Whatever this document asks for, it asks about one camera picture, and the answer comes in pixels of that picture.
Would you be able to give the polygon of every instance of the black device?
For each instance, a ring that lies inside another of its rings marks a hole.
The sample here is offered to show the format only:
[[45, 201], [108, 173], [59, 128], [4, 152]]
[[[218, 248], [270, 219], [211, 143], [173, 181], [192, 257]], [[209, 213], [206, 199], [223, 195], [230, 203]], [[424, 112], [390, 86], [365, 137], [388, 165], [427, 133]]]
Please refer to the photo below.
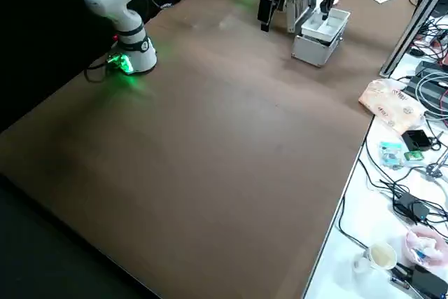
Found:
[[433, 142], [423, 130], [410, 130], [401, 135], [409, 151], [428, 151], [433, 147]]
[[397, 266], [392, 269], [392, 273], [400, 280], [409, 283], [421, 295], [425, 295], [426, 298], [446, 298], [448, 292], [448, 284], [446, 281], [427, 271], [427, 269], [420, 265], [415, 265], [414, 268], [410, 268], [401, 263], [397, 263]]
[[421, 86], [421, 94], [424, 96], [424, 99], [420, 98], [420, 102], [423, 104], [425, 108], [428, 109], [427, 114], [432, 116], [433, 118], [440, 118], [440, 110], [448, 110], [448, 97], [444, 95], [447, 90], [448, 80], [440, 78], [441, 76], [448, 76], [448, 67], [440, 66], [435, 63], [422, 61], [419, 63], [417, 68], [415, 69], [415, 76], [411, 77], [407, 87], [403, 89], [403, 92], [407, 93], [409, 96], [417, 99], [417, 95], [420, 95], [420, 92], [417, 92], [417, 86], [422, 78], [428, 79], [423, 86]]
[[395, 207], [414, 222], [425, 221], [429, 208], [409, 193], [403, 193], [395, 202]]

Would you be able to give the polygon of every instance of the pink item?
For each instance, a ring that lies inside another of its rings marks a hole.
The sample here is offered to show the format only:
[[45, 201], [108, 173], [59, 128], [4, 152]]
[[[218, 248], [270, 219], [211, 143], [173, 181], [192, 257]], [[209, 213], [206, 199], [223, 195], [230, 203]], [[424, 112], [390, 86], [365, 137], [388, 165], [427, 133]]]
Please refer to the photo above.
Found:
[[[442, 255], [440, 258], [426, 257], [423, 260], [416, 256], [416, 253], [410, 248], [412, 243], [412, 237], [426, 237], [435, 239], [435, 249], [440, 251]], [[435, 230], [425, 227], [423, 225], [415, 225], [409, 229], [403, 240], [403, 253], [408, 260], [413, 263], [419, 264], [422, 267], [444, 267], [448, 265], [448, 244], [443, 240]]]

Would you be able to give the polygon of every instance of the green led light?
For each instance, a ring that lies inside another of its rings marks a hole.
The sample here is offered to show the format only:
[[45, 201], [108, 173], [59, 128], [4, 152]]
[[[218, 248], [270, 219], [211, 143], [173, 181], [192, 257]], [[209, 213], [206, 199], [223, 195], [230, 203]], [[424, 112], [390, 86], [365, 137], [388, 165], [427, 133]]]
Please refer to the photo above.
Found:
[[127, 55], [114, 54], [107, 59], [107, 63], [123, 70], [126, 74], [132, 74], [134, 72], [134, 68]]

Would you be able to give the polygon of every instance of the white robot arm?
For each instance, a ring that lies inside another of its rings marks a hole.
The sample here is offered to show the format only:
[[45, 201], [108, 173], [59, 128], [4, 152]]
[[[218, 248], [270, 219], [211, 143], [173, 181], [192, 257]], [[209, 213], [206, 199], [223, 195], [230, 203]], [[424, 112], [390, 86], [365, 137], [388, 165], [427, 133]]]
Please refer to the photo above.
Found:
[[108, 57], [126, 74], [150, 71], [157, 63], [154, 47], [140, 15], [127, 8], [131, 0], [84, 0], [95, 14], [108, 18], [118, 33], [118, 42]]

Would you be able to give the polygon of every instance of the black floor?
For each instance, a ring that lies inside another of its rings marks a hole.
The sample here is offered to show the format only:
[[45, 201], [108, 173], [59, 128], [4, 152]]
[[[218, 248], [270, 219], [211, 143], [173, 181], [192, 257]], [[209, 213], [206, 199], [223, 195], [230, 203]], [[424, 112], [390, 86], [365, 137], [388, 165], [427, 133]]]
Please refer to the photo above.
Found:
[[0, 175], [0, 298], [158, 298]]

